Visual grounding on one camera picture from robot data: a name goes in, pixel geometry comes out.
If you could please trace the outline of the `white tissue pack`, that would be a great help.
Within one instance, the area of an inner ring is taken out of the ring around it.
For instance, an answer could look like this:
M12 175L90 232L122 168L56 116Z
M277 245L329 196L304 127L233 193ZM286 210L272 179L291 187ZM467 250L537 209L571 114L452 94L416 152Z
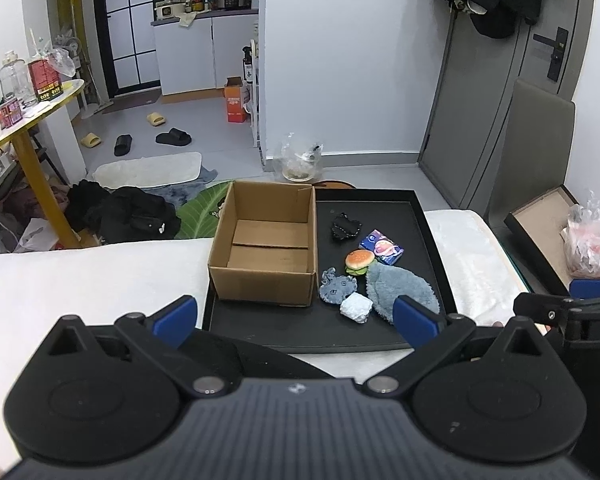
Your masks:
M342 316L358 324L365 324L372 310L373 301L358 292L347 296L339 308Z

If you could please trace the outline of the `black slipper right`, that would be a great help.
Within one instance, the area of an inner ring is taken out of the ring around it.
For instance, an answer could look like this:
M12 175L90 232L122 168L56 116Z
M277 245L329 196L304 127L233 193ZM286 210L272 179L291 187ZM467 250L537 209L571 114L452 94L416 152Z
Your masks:
M184 148L184 146L187 146L193 142L193 138L186 131L178 128L171 128L168 132L157 134L155 141L162 145Z

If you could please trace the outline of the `round yellow table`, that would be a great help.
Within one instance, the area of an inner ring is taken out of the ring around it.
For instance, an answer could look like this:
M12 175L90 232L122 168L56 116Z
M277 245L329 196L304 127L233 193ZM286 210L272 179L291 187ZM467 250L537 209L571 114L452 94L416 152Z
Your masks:
M38 155L33 148L29 130L73 100L82 90L83 86L83 79L67 80L61 84L61 95L46 102L35 114L21 119L7 129L2 129L0 125L0 148L7 143L12 144L17 154L18 162L20 162L23 173L46 219L55 230L60 244L68 249L81 248L81 241L76 232L69 226L64 213L57 203L52 188L46 180L42 166L38 160Z

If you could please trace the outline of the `orange cardboard box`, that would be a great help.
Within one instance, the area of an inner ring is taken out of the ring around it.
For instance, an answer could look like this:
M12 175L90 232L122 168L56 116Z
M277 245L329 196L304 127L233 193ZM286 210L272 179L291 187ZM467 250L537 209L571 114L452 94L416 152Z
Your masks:
M244 85L239 76L227 78L224 89L226 118L232 124L241 124L247 120L244 107Z

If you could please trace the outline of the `blue denim fish toy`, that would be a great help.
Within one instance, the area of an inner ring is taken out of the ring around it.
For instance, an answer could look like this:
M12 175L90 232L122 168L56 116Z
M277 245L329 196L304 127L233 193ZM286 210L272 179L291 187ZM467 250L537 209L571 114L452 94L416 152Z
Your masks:
M325 304L339 306L358 290L358 281L351 275L340 275L335 268L322 273L318 294Z

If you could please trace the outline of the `brown cardboard box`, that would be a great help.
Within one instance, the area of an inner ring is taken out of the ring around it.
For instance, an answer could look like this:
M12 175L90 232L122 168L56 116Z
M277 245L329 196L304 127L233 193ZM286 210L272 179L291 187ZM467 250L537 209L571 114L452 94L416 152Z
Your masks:
M318 268L314 187L233 182L208 268L222 300L309 307Z

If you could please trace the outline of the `hamburger toy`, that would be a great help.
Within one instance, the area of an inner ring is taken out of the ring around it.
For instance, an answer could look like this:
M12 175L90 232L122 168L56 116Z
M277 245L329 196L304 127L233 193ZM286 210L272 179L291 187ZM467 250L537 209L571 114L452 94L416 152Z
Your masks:
M353 276L364 275L370 265L376 260L375 254L368 249L358 248L349 252L344 259L347 274Z

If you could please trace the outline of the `white floor mat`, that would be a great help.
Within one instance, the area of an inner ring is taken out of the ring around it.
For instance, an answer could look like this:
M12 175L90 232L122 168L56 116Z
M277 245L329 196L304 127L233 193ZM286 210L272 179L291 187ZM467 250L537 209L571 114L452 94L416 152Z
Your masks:
M200 175L202 156L198 152L118 160L99 166L92 174L103 188L160 188L186 183Z

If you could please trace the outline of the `pile of black clothes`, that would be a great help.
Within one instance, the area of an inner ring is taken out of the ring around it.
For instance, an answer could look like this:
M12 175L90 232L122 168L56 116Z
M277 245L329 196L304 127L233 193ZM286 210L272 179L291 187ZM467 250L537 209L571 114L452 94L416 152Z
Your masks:
M76 231L90 230L105 244L173 240L182 220L163 197L134 186L108 191L82 180L69 188L65 217Z

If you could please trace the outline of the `pink white plastic bag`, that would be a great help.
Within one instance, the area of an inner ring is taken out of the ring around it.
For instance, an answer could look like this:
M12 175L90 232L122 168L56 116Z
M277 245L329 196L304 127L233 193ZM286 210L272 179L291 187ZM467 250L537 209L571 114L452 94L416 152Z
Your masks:
M560 235L568 273L573 278L600 278L600 199L593 191L584 205L569 208Z

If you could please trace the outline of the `fluffy blue-grey plush cloth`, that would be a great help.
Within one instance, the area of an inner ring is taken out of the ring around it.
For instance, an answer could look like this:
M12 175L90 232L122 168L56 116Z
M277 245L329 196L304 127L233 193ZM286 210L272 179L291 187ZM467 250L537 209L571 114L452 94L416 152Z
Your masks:
M440 302L431 285L410 270L373 262L366 272L366 295L377 314L393 325L393 304L409 296L431 312L440 313Z

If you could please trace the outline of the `red box on table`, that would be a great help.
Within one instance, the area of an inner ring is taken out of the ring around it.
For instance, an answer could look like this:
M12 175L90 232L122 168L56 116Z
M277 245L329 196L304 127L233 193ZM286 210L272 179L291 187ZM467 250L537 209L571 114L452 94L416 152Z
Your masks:
M39 101L51 101L64 93L60 77L45 58L36 58L28 64L34 93Z

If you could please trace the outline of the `blue tissue packet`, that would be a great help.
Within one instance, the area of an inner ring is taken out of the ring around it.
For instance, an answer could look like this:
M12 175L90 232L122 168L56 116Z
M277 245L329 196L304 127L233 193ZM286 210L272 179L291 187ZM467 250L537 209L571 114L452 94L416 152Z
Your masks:
M364 237L358 247L372 252L375 258L387 266L393 266L404 254L404 248L390 240L378 230L373 230Z

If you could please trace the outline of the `black slipper left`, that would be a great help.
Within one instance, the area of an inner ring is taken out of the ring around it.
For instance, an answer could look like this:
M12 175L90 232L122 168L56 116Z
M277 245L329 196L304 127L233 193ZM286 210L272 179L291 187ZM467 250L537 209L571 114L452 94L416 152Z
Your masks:
M130 134L120 134L114 144L114 156L122 157L131 151L133 138Z

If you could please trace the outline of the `green leaf cartoon rug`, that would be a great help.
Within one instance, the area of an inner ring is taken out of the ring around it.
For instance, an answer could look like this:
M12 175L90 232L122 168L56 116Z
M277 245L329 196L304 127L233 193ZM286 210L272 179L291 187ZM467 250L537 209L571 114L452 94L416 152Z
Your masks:
M181 220L181 227L175 238L177 240L213 238L231 184L232 181L228 181L205 188L192 200L178 208L176 215Z

